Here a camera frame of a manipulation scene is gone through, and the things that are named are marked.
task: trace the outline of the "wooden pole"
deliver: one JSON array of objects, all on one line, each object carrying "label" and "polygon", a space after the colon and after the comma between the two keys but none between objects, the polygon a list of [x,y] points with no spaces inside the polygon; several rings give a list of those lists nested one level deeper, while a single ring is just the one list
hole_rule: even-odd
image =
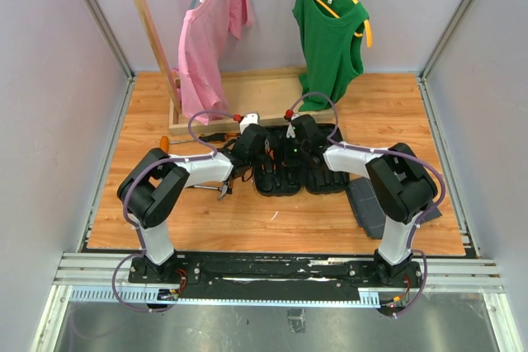
[{"label": "wooden pole", "polygon": [[159,39],[158,32],[156,31],[156,26],[154,25],[152,14],[150,13],[149,5],[146,0],[134,0],[134,3],[138,9],[141,22],[143,22],[143,27],[147,33],[148,41],[150,41],[154,57],[156,57],[156,61],[158,62],[159,70],[165,78],[168,94],[172,99],[174,109],[177,114],[181,114],[182,109],[180,107],[180,99],[176,95],[176,81],[172,76],[171,69],[168,66],[167,57],[163,52],[162,43]]}]

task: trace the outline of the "white wall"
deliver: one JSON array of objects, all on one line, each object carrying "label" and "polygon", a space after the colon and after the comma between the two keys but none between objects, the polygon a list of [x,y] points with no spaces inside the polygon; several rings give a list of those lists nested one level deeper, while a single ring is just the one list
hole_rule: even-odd
[{"label": "white wall", "polygon": [[[371,72],[416,72],[445,29],[460,0],[360,0],[371,15],[374,46],[364,49]],[[132,0],[98,0],[112,30],[136,70],[158,68]],[[191,0],[148,0],[170,64],[177,63],[182,21]],[[304,64],[294,0],[252,0],[257,26],[243,40],[230,40],[223,70]]]},{"label": "white wall", "polygon": [[0,0],[2,350],[33,340],[125,89],[83,0]]},{"label": "white wall", "polygon": [[458,186],[528,345],[528,8],[476,0],[429,77]]}]

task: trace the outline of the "wooden floor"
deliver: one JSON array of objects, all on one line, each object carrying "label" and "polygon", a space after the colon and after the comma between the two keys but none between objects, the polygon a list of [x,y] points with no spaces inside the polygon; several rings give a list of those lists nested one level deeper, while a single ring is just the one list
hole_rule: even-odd
[{"label": "wooden floor", "polygon": [[[281,105],[284,109],[289,103]],[[143,155],[168,134],[169,97],[159,73],[141,73],[120,133],[89,248],[137,248],[132,227],[122,218],[116,189]],[[440,169],[435,146],[411,74],[367,74],[354,80],[338,104],[344,139],[373,147],[405,142]],[[206,153],[198,143],[171,146],[171,153]],[[233,195],[184,190],[169,218],[178,250],[283,251],[370,254],[379,241],[359,228],[345,193],[263,197],[252,182],[235,181]],[[428,255],[464,254],[455,214],[447,198],[443,216],[417,233],[414,246]]]}]

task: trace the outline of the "green tank top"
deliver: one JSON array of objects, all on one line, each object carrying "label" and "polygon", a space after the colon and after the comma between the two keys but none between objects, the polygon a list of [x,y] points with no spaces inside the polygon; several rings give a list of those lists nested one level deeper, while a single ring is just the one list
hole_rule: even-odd
[{"label": "green tank top", "polygon": [[[299,76],[303,94],[322,92],[337,102],[348,84],[363,73],[361,37],[363,21],[369,17],[360,3],[352,0],[322,0],[339,15],[335,18],[315,0],[295,0],[294,17],[299,24],[300,42],[307,73]],[[304,99],[302,111],[327,109],[321,97]]]}]

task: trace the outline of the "orange handle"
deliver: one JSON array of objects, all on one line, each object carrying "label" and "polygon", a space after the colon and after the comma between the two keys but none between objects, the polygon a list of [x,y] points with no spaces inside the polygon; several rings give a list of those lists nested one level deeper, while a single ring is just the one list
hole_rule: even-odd
[{"label": "orange handle", "polygon": [[161,148],[165,153],[168,154],[168,148],[170,148],[170,146],[171,144],[167,136],[162,136],[162,138],[159,139],[159,148]]}]

